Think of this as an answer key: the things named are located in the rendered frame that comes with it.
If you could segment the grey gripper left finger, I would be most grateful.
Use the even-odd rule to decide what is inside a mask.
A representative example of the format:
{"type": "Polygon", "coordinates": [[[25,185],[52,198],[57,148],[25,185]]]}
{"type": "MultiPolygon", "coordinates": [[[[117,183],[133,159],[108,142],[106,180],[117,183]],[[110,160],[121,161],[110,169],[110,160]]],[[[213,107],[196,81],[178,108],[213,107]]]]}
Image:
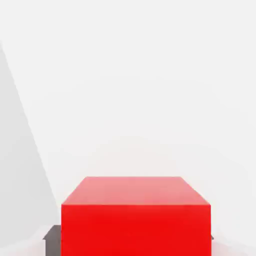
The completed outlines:
{"type": "Polygon", "coordinates": [[[61,226],[40,228],[31,238],[27,256],[61,256],[61,226]]]}

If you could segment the small red cube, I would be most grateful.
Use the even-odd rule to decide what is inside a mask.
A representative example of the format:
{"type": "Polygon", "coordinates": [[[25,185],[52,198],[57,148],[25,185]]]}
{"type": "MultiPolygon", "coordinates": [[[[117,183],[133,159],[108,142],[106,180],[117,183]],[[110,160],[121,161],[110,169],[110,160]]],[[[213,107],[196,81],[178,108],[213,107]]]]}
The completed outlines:
{"type": "Polygon", "coordinates": [[[211,206],[181,177],[86,177],[61,205],[61,256],[212,256],[211,206]]]}

